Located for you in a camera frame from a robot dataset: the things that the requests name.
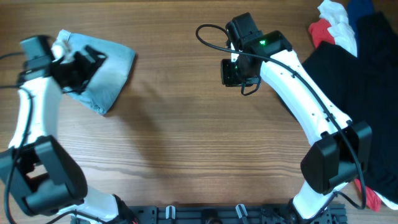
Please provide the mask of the light blue denim shorts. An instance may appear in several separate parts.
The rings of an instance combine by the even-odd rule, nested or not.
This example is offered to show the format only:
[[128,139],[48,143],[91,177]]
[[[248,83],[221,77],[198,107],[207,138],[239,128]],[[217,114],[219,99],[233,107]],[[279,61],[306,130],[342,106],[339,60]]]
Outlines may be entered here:
[[94,112],[105,115],[117,100],[122,88],[129,79],[136,52],[119,43],[61,30],[56,40],[66,40],[72,53],[89,45],[107,55],[107,59],[93,75],[86,89],[78,94],[64,88],[67,94]]

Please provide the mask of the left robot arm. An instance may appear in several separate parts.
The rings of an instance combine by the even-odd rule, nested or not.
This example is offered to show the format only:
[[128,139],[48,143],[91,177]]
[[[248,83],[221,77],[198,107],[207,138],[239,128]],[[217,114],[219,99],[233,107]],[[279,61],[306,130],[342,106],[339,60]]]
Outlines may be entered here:
[[13,223],[14,199],[28,216],[50,223],[68,216],[72,223],[138,223],[138,216],[117,195],[91,188],[80,166],[57,141],[60,100],[82,93],[107,56],[84,46],[70,61],[55,54],[46,35],[21,41],[26,60],[14,89],[20,106],[15,133],[1,153],[4,212]]

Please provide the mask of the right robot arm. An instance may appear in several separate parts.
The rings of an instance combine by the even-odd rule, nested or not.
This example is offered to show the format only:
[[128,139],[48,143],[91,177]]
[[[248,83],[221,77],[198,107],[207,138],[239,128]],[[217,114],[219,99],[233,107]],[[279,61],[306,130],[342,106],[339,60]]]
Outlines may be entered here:
[[250,13],[234,17],[224,28],[231,58],[221,62],[221,81],[239,87],[266,82],[299,122],[310,144],[300,163],[305,182],[280,215],[290,223],[318,218],[340,190],[368,169],[372,131],[354,123],[322,92],[302,67],[283,34],[263,34]]

